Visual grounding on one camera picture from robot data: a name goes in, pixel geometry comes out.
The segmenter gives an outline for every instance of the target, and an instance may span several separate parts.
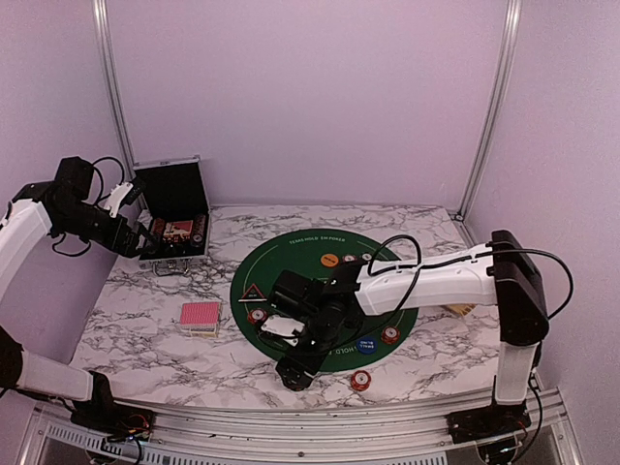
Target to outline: red poker chip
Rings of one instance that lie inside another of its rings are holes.
[[[358,392],[362,392],[370,387],[371,381],[372,378],[370,378],[370,373],[364,370],[358,370],[351,377],[351,387]]]
[[[255,308],[250,313],[248,313],[248,322],[252,325],[256,325],[257,323],[262,323],[267,319],[267,312],[265,312],[262,308]]]
[[[398,339],[400,339],[400,330],[394,326],[387,326],[381,334],[381,340],[388,345],[395,344]]]

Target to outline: poker mat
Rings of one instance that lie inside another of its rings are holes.
[[[264,341],[248,321],[249,313],[256,308],[263,309],[269,315],[279,312],[267,302],[240,300],[257,295],[268,297],[271,287],[284,269],[307,278],[326,280],[340,262],[353,258],[368,260],[379,246],[378,242],[364,235],[332,229],[288,232],[268,240],[243,260],[232,279],[231,308],[234,320],[250,344],[268,357],[279,360],[290,347],[289,344],[282,340]],[[377,260],[400,259],[385,249]],[[393,316],[366,317],[358,340],[340,347],[356,333],[355,329],[345,328],[334,346],[336,349],[325,358],[320,371],[357,369],[386,357],[407,338],[417,317],[417,309],[400,310]],[[395,343],[382,341],[382,333],[387,326],[397,327],[400,331],[400,337]]]

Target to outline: marble table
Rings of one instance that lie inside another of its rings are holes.
[[[118,397],[226,409],[313,409],[402,402],[489,388],[497,367],[495,307],[466,317],[428,307],[391,355],[367,366],[367,391],[350,388],[351,372],[320,374],[302,392],[283,387],[275,362],[250,345],[229,305],[234,272],[255,247],[306,228],[335,228],[379,242],[409,233],[425,256],[465,244],[447,212],[434,206],[225,206],[212,211],[208,258],[188,276],[157,277],[119,258],[88,318],[72,365],[108,375]],[[401,258],[411,245],[391,247]],[[217,338],[179,328],[185,302],[223,303]]]

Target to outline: red triangle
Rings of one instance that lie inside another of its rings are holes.
[[[243,293],[243,296],[239,299],[239,302],[265,302],[266,298],[256,284],[250,286],[250,288]]]

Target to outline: vertical metal pole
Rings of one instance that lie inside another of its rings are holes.
[[[120,144],[121,153],[127,166],[130,176],[135,176],[134,151],[132,149],[123,106],[121,104],[120,90],[118,88],[118,80],[116,78],[116,69],[114,66],[114,55],[112,53],[112,41],[109,33],[108,24],[108,3],[107,0],[93,0],[93,13],[95,16],[95,29],[97,32],[97,40],[99,42],[100,52],[102,56],[102,66],[106,88],[108,90],[109,104],[112,110],[116,135]],[[145,202],[142,196],[138,198],[138,205],[141,209],[145,208]]]
[[[502,37],[502,46],[500,49],[500,57],[497,65],[497,73],[493,84],[493,93],[489,103],[484,128],[480,137],[478,153],[472,170],[467,181],[467,187],[463,194],[463,199],[454,215],[458,221],[465,221],[470,212],[476,192],[481,184],[482,172],[488,159],[495,125],[500,113],[500,109],[506,97],[508,82],[511,76],[512,61],[514,59],[514,49],[516,46],[516,34],[521,17],[521,0],[509,0],[506,11],[506,23],[504,25],[504,35]]]

